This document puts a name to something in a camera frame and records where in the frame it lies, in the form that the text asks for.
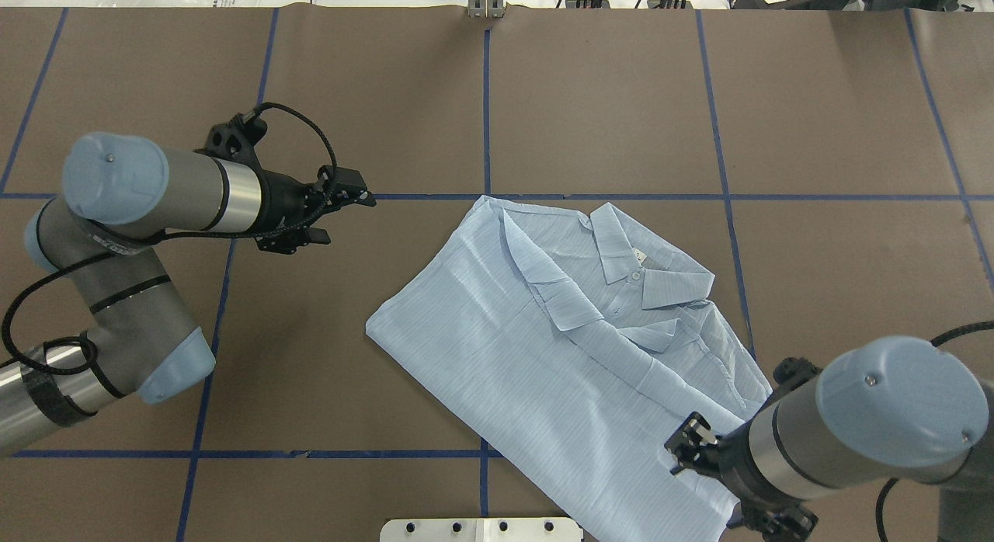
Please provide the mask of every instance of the blue tape line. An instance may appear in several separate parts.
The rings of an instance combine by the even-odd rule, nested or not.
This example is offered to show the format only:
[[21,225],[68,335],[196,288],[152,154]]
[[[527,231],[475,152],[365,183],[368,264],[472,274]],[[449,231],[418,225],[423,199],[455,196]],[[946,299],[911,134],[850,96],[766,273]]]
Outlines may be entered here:
[[945,125],[942,124],[942,117],[938,114],[938,107],[935,106],[935,97],[933,92],[931,92],[931,85],[929,84],[929,75],[926,74],[926,68],[922,63],[922,51],[919,50],[919,40],[915,34],[915,24],[912,22],[912,11],[905,8],[905,24],[908,25],[908,36],[912,40],[912,52],[915,54],[915,65],[919,69],[919,76],[922,78],[922,86],[926,90],[926,99],[929,100],[929,108],[931,113],[933,113],[933,118],[935,119],[935,128],[938,130],[938,135],[942,140],[942,149],[945,151],[945,158],[949,162],[949,169],[952,171],[952,178],[956,181],[956,189],[959,191],[959,199],[963,203],[963,210],[966,212],[966,219],[970,223],[970,233],[973,234],[973,242],[977,245],[977,251],[980,252],[980,260],[984,266],[984,274],[987,276],[987,285],[990,287],[991,292],[994,292],[994,270],[991,270],[991,262],[987,256],[987,249],[984,248],[983,238],[980,237],[980,230],[977,228],[977,221],[973,217],[973,209],[970,208],[970,201],[966,195],[966,188],[963,186],[963,179],[959,174],[959,166],[956,165],[956,158],[952,155],[952,147],[949,146],[949,137],[947,132],[945,132]]
[[[269,79],[269,62],[273,59],[273,43],[276,42],[276,26],[280,19],[280,9],[273,9],[273,17],[269,21],[269,37],[266,40],[266,57],[262,61],[262,75],[259,76],[259,93],[256,103],[262,103],[266,97],[266,81]],[[231,283],[231,262],[235,259],[235,240],[228,244],[228,259],[224,262],[224,278],[221,281],[221,299],[217,302],[217,317],[214,319],[214,335],[210,340],[210,351],[217,355],[221,347],[221,322],[224,320],[224,310],[228,306],[228,287]],[[200,410],[196,414],[196,429],[193,437],[193,450],[189,456],[187,485],[183,490],[183,506],[180,508],[179,525],[176,527],[176,542],[186,537],[186,526],[189,520],[189,506],[193,500],[193,488],[196,483],[196,466],[200,460],[200,447],[203,442],[203,425],[207,421],[207,408],[210,404],[210,387],[214,383],[214,373],[203,380],[203,393],[200,397]]]
[[490,28],[483,32],[483,193],[490,194]]
[[721,175],[721,194],[725,200],[725,220],[728,221],[728,240],[732,243],[732,262],[735,263],[735,281],[739,285],[739,304],[745,317],[745,329],[749,330],[749,353],[756,358],[756,336],[752,333],[752,319],[749,318],[749,301],[746,298],[746,280],[742,277],[742,259],[739,258],[739,237],[735,234],[735,217],[732,216],[732,193],[728,189],[728,174],[725,173],[725,150],[721,148],[721,132],[718,131],[718,108],[714,106],[714,89],[711,87],[711,66],[707,63],[707,43],[704,39],[704,17],[700,10],[693,11],[697,17],[697,36],[700,42],[700,62],[704,66],[704,83],[707,88],[707,108],[711,111],[711,133],[714,135],[714,153],[718,156],[718,174]]
[[734,201],[958,201],[956,195],[763,195],[731,194]]
[[475,201],[480,198],[478,194],[443,194],[443,195],[419,195],[419,194],[380,194],[376,193],[377,201]]
[[[497,450],[485,451],[490,458],[503,458]],[[183,458],[194,454],[192,450],[114,450],[114,449],[25,449],[12,454],[13,458]],[[352,458],[377,460],[377,458],[480,458],[481,450],[199,450],[198,460],[268,460],[269,458]]]
[[[214,319],[214,333],[210,337],[210,351],[217,355],[221,347],[221,322],[224,319],[224,309],[228,306],[228,285],[231,283],[231,262],[235,259],[235,240],[228,242],[228,259],[224,262],[224,278],[221,280],[221,299],[217,302],[217,317]],[[210,403],[210,386],[214,383],[214,373],[203,380],[203,392],[200,396],[200,408],[196,412],[196,429],[193,435],[193,448],[189,454],[189,469],[187,471],[186,488],[183,490],[183,504],[180,507],[180,521],[176,528],[177,542],[186,535],[186,525],[189,519],[189,504],[193,500],[193,486],[196,482],[196,466],[200,459],[200,447],[203,442],[203,425],[207,422],[207,408]]]
[[0,193],[0,199],[10,200],[49,200],[55,196],[54,193]]
[[68,8],[63,8],[59,15],[59,25],[56,25],[56,33],[52,36],[52,43],[49,43],[49,51],[45,54],[45,61],[42,69],[38,72],[38,79],[35,81],[35,89],[31,90],[31,99],[28,100],[28,108],[24,111],[24,118],[21,119],[21,126],[17,129],[17,136],[14,137],[14,144],[10,148],[10,156],[7,157],[7,165],[3,169],[3,176],[0,176],[0,193],[7,188],[7,180],[14,169],[14,160],[17,158],[17,151],[21,148],[21,141],[24,140],[24,132],[28,129],[28,121],[31,120],[31,113],[35,110],[35,102],[38,101],[38,93],[42,90],[42,82],[45,82],[45,75],[49,71],[49,64],[52,64],[52,57],[56,53],[56,46],[59,43],[61,30],[65,26],[65,17],[68,15]]
[[72,450],[25,449],[15,458],[189,458],[188,450]]
[[480,516],[490,517],[490,443],[480,437]]
[[[47,200],[54,198],[56,193],[0,193],[0,200]],[[475,201],[480,198],[479,193],[377,193],[377,201]],[[638,194],[638,193],[581,193],[572,195],[558,194],[506,194],[490,195],[494,198],[509,201],[724,201],[725,195],[707,193],[688,194]],[[960,201],[959,195],[785,195],[785,194],[752,194],[752,193],[732,193],[729,195],[734,201],[898,201],[898,202],[951,202]],[[994,201],[994,195],[966,195],[967,200],[973,202]]]
[[280,19],[280,9],[273,9],[273,19],[269,22],[269,40],[266,42],[266,59],[262,61],[262,76],[259,76],[259,95],[255,97],[255,104],[262,103],[266,96],[266,81],[269,79],[269,61],[273,59],[273,42],[276,42],[276,22]]

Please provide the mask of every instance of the light blue shirt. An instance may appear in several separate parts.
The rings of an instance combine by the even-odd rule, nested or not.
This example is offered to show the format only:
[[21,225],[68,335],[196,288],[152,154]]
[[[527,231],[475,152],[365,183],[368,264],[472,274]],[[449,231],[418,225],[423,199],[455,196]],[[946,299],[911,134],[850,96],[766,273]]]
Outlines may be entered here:
[[614,205],[483,196],[367,334],[606,541],[717,540],[735,497],[669,474],[690,412],[718,433],[770,394],[714,274]]

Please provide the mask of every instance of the white bracket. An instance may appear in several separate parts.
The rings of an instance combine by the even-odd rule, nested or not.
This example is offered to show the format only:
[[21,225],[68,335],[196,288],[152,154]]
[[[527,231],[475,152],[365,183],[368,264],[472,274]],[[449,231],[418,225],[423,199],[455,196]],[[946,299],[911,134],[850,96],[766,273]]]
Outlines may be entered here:
[[469,0],[470,18],[503,18],[504,0]]
[[394,519],[380,542],[582,542],[583,529],[567,517],[518,519]]

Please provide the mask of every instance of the brown table surface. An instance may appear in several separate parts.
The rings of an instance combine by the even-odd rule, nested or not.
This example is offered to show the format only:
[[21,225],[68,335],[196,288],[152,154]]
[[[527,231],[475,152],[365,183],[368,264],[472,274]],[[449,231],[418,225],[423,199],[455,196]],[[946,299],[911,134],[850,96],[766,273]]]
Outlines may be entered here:
[[[358,542],[388,518],[560,514],[363,334],[480,194],[616,203],[717,274],[767,373],[994,314],[994,16],[464,12],[0,10],[4,306],[43,275],[22,229],[85,132],[195,148],[280,101],[382,199],[294,256],[163,245],[216,373],[0,461],[0,539]],[[312,179],[316,137],[267,120],[263,164]],[[88,326],[67,281],[16,336]],[[990,345],[948,349],[990,378]],[[811,540],[873,540],[880,484],[813,502]],[[937,492],[902,482],[887,517],[893,540],[934,540]]]

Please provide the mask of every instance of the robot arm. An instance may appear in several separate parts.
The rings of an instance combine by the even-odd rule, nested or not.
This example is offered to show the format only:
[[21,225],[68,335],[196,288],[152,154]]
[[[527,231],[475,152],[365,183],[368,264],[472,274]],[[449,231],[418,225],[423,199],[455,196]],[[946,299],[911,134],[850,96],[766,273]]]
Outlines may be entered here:
[[330,242],[310,227],[320,216],[349,203],[376,205],[362,176],[338,167],[320,131],[332,164],[315,183],[262,169],[255,145],[266,124],[259,114],[271,106],[317,130],[292,109],[263,104],[214,126],[197,152],[107,133],[75,143],[63,194],[33,217],[25,246],[50,279],[71,277],[96,327],[20,354],[8,332],[26,295],[15,301],[4,320],[4,343],[18,361],[0,368],[0,457],[118,398],[137,392],[156,404],[212,371],[214,354],[159,262],[157,242],[255,238],[263,251],[290,255]]
[[821,371],[785,360],[780,386],[724,436],[690,415],[666,447],[674,474],[716,478],[742,501],[745,525],[770,542],[807,539],[818,518],[801,505],[877,478],[941,488],[940,539],[994,540],[994,384],[951,354],[887,337]]

